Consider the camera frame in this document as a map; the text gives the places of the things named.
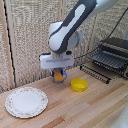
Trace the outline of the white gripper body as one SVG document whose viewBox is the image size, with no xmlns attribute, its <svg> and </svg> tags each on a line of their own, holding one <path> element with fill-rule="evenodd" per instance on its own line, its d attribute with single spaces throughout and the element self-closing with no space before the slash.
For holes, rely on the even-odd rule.
<svg viewBox="0 0 128 128">
<path fill-rule="evenodd" d="M 74 64 L 74 57 L 73 55 L 64 55 L 54 59 L 52 55 L 41 55 L 40 61 L 42 69 L 53 69 L 72 66 Z"/>
</svg>

